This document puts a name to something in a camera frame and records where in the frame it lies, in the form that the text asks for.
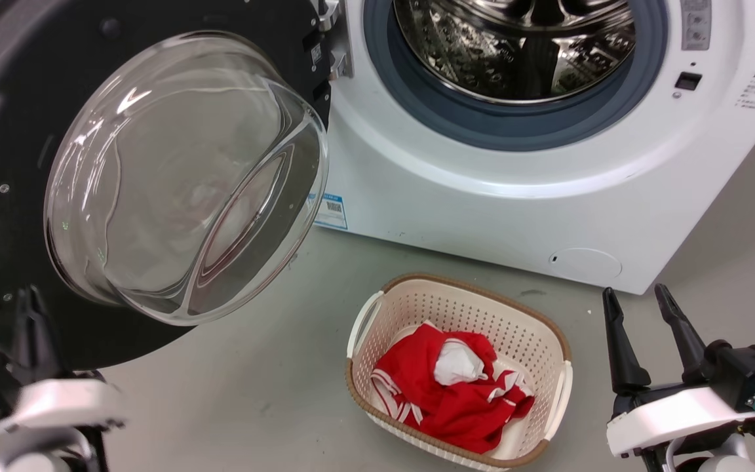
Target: open washing machine door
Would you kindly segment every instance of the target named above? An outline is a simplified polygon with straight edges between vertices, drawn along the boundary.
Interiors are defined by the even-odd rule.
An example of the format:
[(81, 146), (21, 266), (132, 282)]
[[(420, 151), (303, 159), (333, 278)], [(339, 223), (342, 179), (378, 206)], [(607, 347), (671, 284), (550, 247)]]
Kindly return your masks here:
[(279, 274), (326, 184), (324, 19), (308, 0), (0, 0), (0, 349), (27, 284), (80, 370)]

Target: beige plastic basket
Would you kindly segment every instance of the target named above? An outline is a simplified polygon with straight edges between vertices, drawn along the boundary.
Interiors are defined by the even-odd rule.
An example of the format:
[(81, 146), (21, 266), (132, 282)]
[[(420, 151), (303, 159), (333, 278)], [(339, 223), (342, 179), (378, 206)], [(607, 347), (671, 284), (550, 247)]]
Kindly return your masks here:
[[(476, 454), (428, 436), (386, 415), (369, 380), (375, 362), (411, 326), (428, 321), (444, 331), (479, 332), (503, 364), (522, 365), (535, 393), (528, 416), (503, 430), (500, 445)], [(530, 463), (555, 436), (572, 389), (570, 346), (547, 317), (503, 296), (461, 282), (423, 274), (389, 282), (363, 306), (348, 340), (345, 379), (369, 418), (404, 441), (473, 469), (506, 470)]]

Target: basket handle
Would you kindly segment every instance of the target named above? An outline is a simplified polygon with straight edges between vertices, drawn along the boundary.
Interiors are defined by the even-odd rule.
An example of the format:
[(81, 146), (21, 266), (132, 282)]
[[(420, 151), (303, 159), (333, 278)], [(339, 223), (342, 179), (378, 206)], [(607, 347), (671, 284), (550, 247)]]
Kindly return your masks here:
[(354, 326), (351, 327), (351, 334), (348, 337), (348, 346), (345, 348), (345, 354), (348, 359), (354, 358), (354, 354), (360, 350), (360, 343), (362, 343), (362, 335), (365, 334), (369, 327), (372, 325), (374, 315), (380, 311), (381, 298), (383, 298), (383, 290), (370, 296), (363, 308), (360, 308), (360, 313), (357, 314), (357, 319), (354, 320)]
[(551, 440), (558, 427), (561, 426), (561, 420), (564, 419), (564, 412), (567, 410), (567, 403), (570, 402), (570, 393), (573, 391), (573, 365), (572, 362), (564, 361), (564, 368), (558, 377), (558, 388), (555, 389), (555, 398), (557, 399), (552, 406), (553, 414), (549, 416), (546, 423), (546, 433), (543, 436), (547, 441)]

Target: washing machine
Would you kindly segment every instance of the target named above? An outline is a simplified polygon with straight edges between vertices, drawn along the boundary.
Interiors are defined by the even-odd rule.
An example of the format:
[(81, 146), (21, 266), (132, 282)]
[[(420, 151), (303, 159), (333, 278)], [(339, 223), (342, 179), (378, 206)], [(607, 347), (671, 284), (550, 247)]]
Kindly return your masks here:
[(641, 293), (754, 143), (755, 0), (0, 0), (0, 350), (32, 285), (134, 359), (313, 224)]

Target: clothing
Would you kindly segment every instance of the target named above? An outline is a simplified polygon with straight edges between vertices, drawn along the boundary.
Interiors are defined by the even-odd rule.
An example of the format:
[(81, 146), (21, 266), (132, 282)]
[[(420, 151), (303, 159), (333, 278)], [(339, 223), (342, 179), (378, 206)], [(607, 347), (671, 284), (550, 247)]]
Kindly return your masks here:
[[(474, 357), (457, 349), (461, 346)], [(497, 353), (485, 336), (443, 332), (425, 323), (375, 363), (372, 383), (392, 418), (483, 454), (497, 447), (507, 422), (524, 418), (534, 404), (523, 374), (506, 370), (494, 378), (496, 360)], [(482, 372), (477, 361), (482, 363)], [(437, 364), (443, 383), (459, 381), (438, 382)]]

